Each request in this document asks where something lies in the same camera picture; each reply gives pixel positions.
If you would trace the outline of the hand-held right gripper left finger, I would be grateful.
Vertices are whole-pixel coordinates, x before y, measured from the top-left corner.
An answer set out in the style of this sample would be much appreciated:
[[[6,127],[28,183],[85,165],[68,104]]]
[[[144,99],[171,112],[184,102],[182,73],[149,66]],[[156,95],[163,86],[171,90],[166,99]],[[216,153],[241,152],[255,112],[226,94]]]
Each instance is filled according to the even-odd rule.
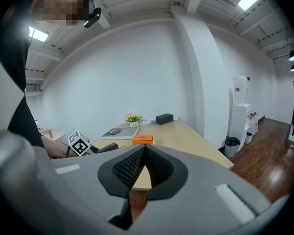
[[[51,161],[35,151],[34,228],[44,235],[144,235],[144,224],[131,224],[129,188],[113,166],[144,147]]]

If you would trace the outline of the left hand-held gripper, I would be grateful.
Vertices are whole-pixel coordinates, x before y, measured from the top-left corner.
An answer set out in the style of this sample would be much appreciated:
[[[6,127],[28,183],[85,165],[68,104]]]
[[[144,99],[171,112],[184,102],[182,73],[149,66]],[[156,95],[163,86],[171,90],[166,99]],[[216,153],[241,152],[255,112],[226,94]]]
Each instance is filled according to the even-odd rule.
[[[70,149],[78,156],[99,154],[117,150],[119,148],[119,146],[114,142],[103,148],[97,148],[93,145],[90,145],[90,143],[79,130],[76,130],[68,137],[68,143]]]

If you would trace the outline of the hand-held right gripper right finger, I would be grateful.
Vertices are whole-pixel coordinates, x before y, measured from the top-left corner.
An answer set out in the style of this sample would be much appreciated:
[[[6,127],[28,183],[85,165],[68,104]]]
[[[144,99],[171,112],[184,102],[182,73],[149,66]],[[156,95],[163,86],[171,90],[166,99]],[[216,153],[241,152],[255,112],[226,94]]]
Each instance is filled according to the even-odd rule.
[[[261,229],[270,202],[219,163],[158,145],[147,145],[145,158],[156,182],[134,234],[239,235]]]

